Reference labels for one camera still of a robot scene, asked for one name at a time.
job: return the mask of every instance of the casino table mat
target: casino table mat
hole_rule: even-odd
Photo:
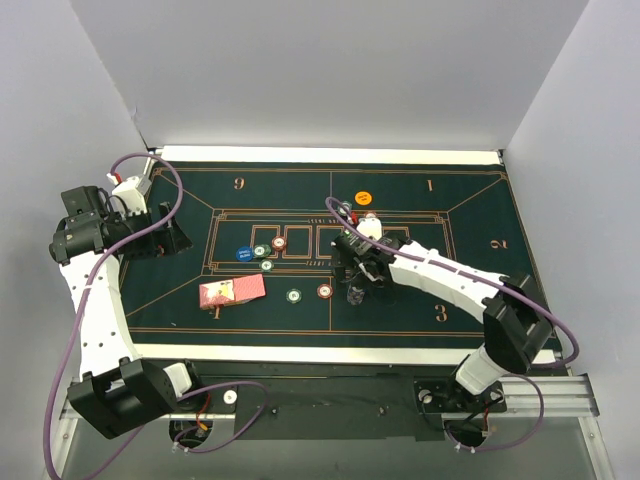
[[[331,195],[360,215],[375,211],[441,255],[485,271],[526,272],[539,282],[504,167],[304,163],[174,162],[185,189],[176,219],[193,248],[126,261],[122,301],[135,343],[180,345],[475,348],[482,325],[446,301],[404,286],[370,289],[361,305],[331,274],[330,242],[341,226],[326,211]],[[355,199],[366,205],[359,205]],[[151,171],[147,202],[156,211],[177,188],[162,166]],[[287,238],[264,274],[266,296],[219,314],[199,308],[199,285],[261,273],[239,262],[243,246]],[[317,287],[334,288],[329,299]],[[287,302],[290,289],[302,301]],[[559,349],[556,339],[547,348]]]

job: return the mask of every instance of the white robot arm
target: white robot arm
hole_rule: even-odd
[[[484,325],[485,343],[456,369],[455,383],[472,396],[487,391],[506,373],[525,374],[551,336],[549,321],[500,290],[460,272],[506,285],[546,308],[536,282],[529,275],[509,278],[483,272],[439,255],[399,234],[383,236],[375,217],[360,219],[357,230],[382,245],[421,261],[382,251],[348,230],[333,242],[334,273],[344,278],[346,269],[364,272],[359,282],[407,285],[446,300]]]
[[[69,216],[58,225],[49,247],[76,311],[84,288],[92,290],[80,327],[82,381],[69,387],[67,395],[76,411],[107,438],[174,411],[177,399],[199,382],[188,362],[161,369],[140,357],[120,299],[121,259],[172,255],[191,246],[175,219],[107,258],[93,284],[85,287],[104,250],[151,225],[144,200],[146,187],[145,179],[131,177],[119,183],[111,196],[97,187],[62,193]],[[115,197],[115,207],[111,197]],[[159,206],[161,216],[169,210],[169,204]]]

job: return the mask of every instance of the green poker chip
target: green poker chip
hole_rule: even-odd
[[[287,292],[287,302],[289,303],[298,303],[302,300],[302,292],[298,289],[291,289]]]
[[[271,260],[263,260],[260,262],[260,269],[263,272],[270,272],[273,270],[273,262]]]
[[[265,258],[271,255],[271,247],[269,245],[256,245],[253,247],[253,256],[255,258]]]

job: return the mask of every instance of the wire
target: wire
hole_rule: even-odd
[[[473,453],[495,452],[495,451],[498,451],[498,450],[507,450],[509,448],[513,448],[513,447],[517,447],[519,445],[522,445],[524,442],[526,442],[531,437],[533,437],[538,432],[538,430],[540,430],[540,427],[542,426],[542,421],[544,419],[544,397],[542,396],[542,391],[540,390],[540,387],[536,384],[536,382],[531,380],[529,377],[525,377],[524,375],[509,374],[509,375],[505,375],[505,377],[516,377],[516,378],[519,378],[519,379],[524,380],[525,382],[529,383],[533,388],[535,388],[536,393],[538,394],[538,399],[540,400],[540,413],[538,414],[538,419],[536,420],[536,423],[533,425],[531,430],[529,430],[526,434],[524,434],[519,439],[514,440],[513,442],[505,443],[505,444],[502,444],[502,445],[489,445],[487,447],[478,447],[478,448],[469,447],[468,445],[463,445],[462,443],[460,443],[458,440],[456,440],[453,437],[453,435],[451,434],[451,430],[449,429],[449,427],[447,425],[447,426],[445,426],[445,430],[447,432],[447,436],[451,439],[452,442],[454,442],[456,444],[456,446],[459,445],[460,448],[462,448],[464,450],[468,450],[468,451],[473,452]]]
[[[113,255],[115,252],[118,251],[118,249],[122,248],[127,243],[137,238],[140,238],[152,232],[153,230],[160,228],[162,225],[167,223],[169,220],[171,220],[175,216],[176,212],[178,211],[178,208],[180,208],[180,204],[182,203],[184,189],[182,186],[182,179],[180,178],[180,175],[178,175],[178,172],[176,171],[176,169],[173,168],[173,166],[171,166],[169,162],[163,160],[161,157],[157,155],[153,155],[150,153],[130,153],[129,155],[125,155],[124,157],[120,157],[118,160],[116,160],[111,167],[110,173],[112,175],[115,174],[115,170],[118,167],[118,165],[120,165],[122,162],[126,160],[129,160],[130,158],[135,158],[135,157],[153,158],[154,160],[156,160],[157,162],[160,162],[162,165],[164,165],[169,169],[169,171],[175,178],[175,182],[178,187],[178,196],[176,198],[175,205],[165,217],[161,218],[156,223],[150,225],[147,228],[140,230],[139,232],[136,232],[132,235],[129,235],[128,237],[123,238],[122,240],[114,243],[111,247],[109,247],[100,256],[100,258],[98,258],[95,265],[89,272],[89,277],[87,278],[87,281],[85,283],[86,286],[90,286],[93,284],[93,281],[98,274],[98,270],[100,270],[100,267],[107,260],[107,258],[109,258],[109,256]],[[80,325],[82,323],[82,318],[84,317],[84,311],[85,311],[85,308],[87,307],[87,300],[89,299],[90,293],[91,293],[91,289],[85,288],[82,292],[82,296],[80,297],[80,302],[78,303],[78,310],[76,312],[75,321],[74,321],[73,327],[71,328],[71,335],[69,337],[69,341],[67,342],[67,346],[64,350],[64,353],[62,354],[62,360],[60,361],[60,365],[58,366],[58,369],[53,377],[53,383],[51,384],[51,390],[49,391],[49,397],[47,398],[47,405],[45,408],[44,428],[42,429],[42,447],[44,450],[45,467],[47,469],[47,473],[49,474],[49,477],[53,480],[62,480],[56,472],[55,466],[53,464],[53,456],[51,453],[51,424],[53,421],[53,407],[55,404],[58,389],[60,388],[60,383],[62,381],[62,375],[64,374],[65,367],[69,362],[69,357],[71,356],[71,352],[73,351],[73,347],[78,337],[78,331],[80,330]],[[109,464],[113,462],[113,460],[115,460],[115,458],[120,453],[122,453],[122,451],[125,448],[127,448],[129,443],[131,443],[131,441],[135,438],[135,436],[138,435],[138,433],[140,433],[140,430],[142,430],[142,427],[134,430],[134,432],[127,438],[127,440],[125,440],[123,445],[121,445],[120,448],[118,448],[114,452],[114,454],[111,455],[111,457],[109,457],[98,468],[98,470],[96,470],[89,476],[85,477],[84,480],[91,480],[95,478],[97,475],[99,475],[104,469],[106,469],[109,466]]]
[[[202,415],[205,412],[210,402],[211,402],[211,394],[207,393],[207,400],[204,402],[204,405],[202,406],[200,411],[196,413],[196,424],[205,432],[209,430],[209,427],[207,427],[204,423],[200,421],[200,415]]]
[[[335,198],[335,197],[327,197],[325,199],[324,203],[325,203],[327,209],[329,210],[329,212],[331,213],[331,215],[333,215],[335,217],[335,219],[338,220],[338,222],[340,222],[344,226],[345,229],[347,229],[350,233],[353,233],[354,235],[356,235],[361,240],[364,240],[365,242],[373,245],[374,247],[378,248],[379,250],[382,250],[383,252],[387,252],[387,253],[389,253],[391,255],[399,255],[401,257],[408,258],[409,260],[413,260],[415,262],[424,262],[426,260],[426,258],[418,257],[416,255],[410,255],[408,253],[401,252],[400,250],[396,250],[395,248],[388,247],[387,245],[383,245],[383,244],[381,244],[379,242],[376,242],[375,240],[372,240],[371,238],[367,237],[363,233],[359,232],[356,228],[354,228],[347,221],[345,221],[340,216],[340,214],[338,212],[336,212],[336,210],[333,208],[333,204],[334,203],[338,203],[338,204],[340,204],[340,206],[342,208],[345,208],[345,206],[342,205],[342,202],[340,200],[338,200],[337,198]],[[536,368],[558,368],[558,367],[562,367],[562,366],[567,365],[568,363],[572,362],[573,360],[575,360],[578,357],[578,355],[580,354],[580,346],[578,345],[578,339],[575,337],[573,332],[571,332],[571,330],[569,330],[569,327],[567,325],[565,325],[564,322],[560,321],[554,314],[549,312],[547,309],[545,309],[544,307],[538,305],[536,302],[534,302],[531,299],[525,297],[521,293],[515,291],[512,288],[509,288],[509,287],[506,287],[504,285],[492,282],[491,280],[487,280],[486,278],[474,275],[472,273],[464,272],[462,270],[457,270],[456,268],[452,267],[451,265],[447,265],[446,263],[439,262],[437,260],[429,260],[428,263],[430,265],[435,265],[436,267],[440,267],[440,268],[448,270],[448,271],[450,271],[452,273],[460,275],[461,277],[466,277],[466,278],[469,278],[469,279],[474,280],[476,282],[484,283],[485,285],[489,285],[490,287],[493,287],[493,288],[495,288],[497,290],[500,290],[501,292],[506,293],[507,295],[510,295],[511,297],[515,298],[516,300],[519,300],[520,302],[524,303],[528,307],[530,307],[533,310],[535,310],[537,313],[539,313],[541,315],[544,315],[554,327],[557,327],[560,330],[562,330],[564,332],[564,334],[569,338],[569,341],[571,342],[571,347],[573,349],[573,351],[571,352],[571,355],[569,355],[567,358],[565,358],[563,360],[558,360],[556,362],[546,363],[546,364],[542,364],[542,365],[536,365]]]
[[[429,418],[433,414],[426,411],[424,403],[422,403],[422,402],[420,402],[420,403],[421,403],[421,407],[422,407],[422,418],[424,418],[424,421],[427,423],[429,428],[431,428],[432,430],[435,430],[436,432],[445,432],[446,430],[444,428],[442,428],[441,426],[437,426],[437,425],[434,425],[433,423],[431,423]],[[454,427],[455,427],[455,431],[456,432],[462,432],[462,431],[470,432],[471,430],[470,429],[466,429],[465,427],[472,427],[474,429],[474,433],[477,433],[477,432],[481,431],[480,427],[478,427],[474,423],[471,423],[471,420],[473,420],[473,418],[476,415],[477,414],[471,414],[471,416],[469,416],[467,418],[464,418],[462,420],[449,420],[449,421],[447,421],[447,424],[450,426],[449,428],[451,428],[451,424],[455,423]]]
[[[102,202],[105,204],[105,206],[107,207],[107,210],[111,213],[113,213],[113,205],[111,205],[111,203],[109,203],[109,192],[107,192],[104,188],[100,187],[98,189],[98,192],[100,192],[102,194]]]
[[[109,197],[107,197],[107,200],[110,201],[112,198],[117,198],[118,200],[120,200],[120,203],[122,204],[122,207],[124,208],[124,214],[128,215],[130,210],[129,210],[129,207],[127,207],[127,204],[125,203],[125,201],[122,199],[122,197],[120,197],[118,195],[109,195]]]
[[[211,453],[211,452],[215,452],[216,450],[220,450],[221,448],[226,447],[231,442],[233,442],[234,440],[239,438],[244,432],[246,432],[249,429],[249,427],[251,427],[251,425],[253,425],[255,423],[255,421],[262,414],[264,409],[267,408],[267,404],[269,402],[269,392],[267,390],[267,387],[265,387],[261,383],[252,382],[250,380],[240,380],[240,381],[237,381],[237,382],[226,382],[226,383],[219,383],[217,385],[209,385],[207,387],[203,387],[203,388],[200,388],[198,390],[194,390],[193,392],[189,392],[189,393],[183,395],[180,398],[180,401],[182,401],[182,400],[186,400],[187,398],[191,398],[191,397],[194,397],[196,395],[200,395],[201,393],[209,392],[211,390],[217,390],[219,388],[242,387],[242,386],[245,386],[245,387],[257,387],[257,388],[259,388],[260,390],[262,390],[264,392],[264,394],[265,394],[264,395],[264,401],[262,402],[262,405],[260,405],[258,410],[256,410],[256,413],[254,413],[253,416],[249,420],[247,420],[247,423],[245,423],[244,426],[240,430],[238,430],[236,433],[234,433],[233,436],[231,438],[229,438],[228,440],[225,440],[224,442],[219,443],[218,445],[214,445],[213,447],[209,447],[209,448],[190,448],[190,449],[188,449],[189,452],[191,452],[191,453]],[[180,432],[173,439],[174,444],[177,444],[177,442],[184,435],[186,435],[189,432],[192,432],[192,431],[196,430],[197,428],[198,427],[191,427],[191,428],[187,428],[186,430],[183,430],[182,432]],[[184,447],[184,446],[182,446],[180,444],[178,444],[177,446],[179,446],[183,450],[186,450],[186,447]]]

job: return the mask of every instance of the white enclosure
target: white enclosure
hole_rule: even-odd
[[[161,3],[0,5],[1,478],[42,475],[73,318],[59,194],[167,144],[504,149],[617,478],[637,476],[639,2]]]

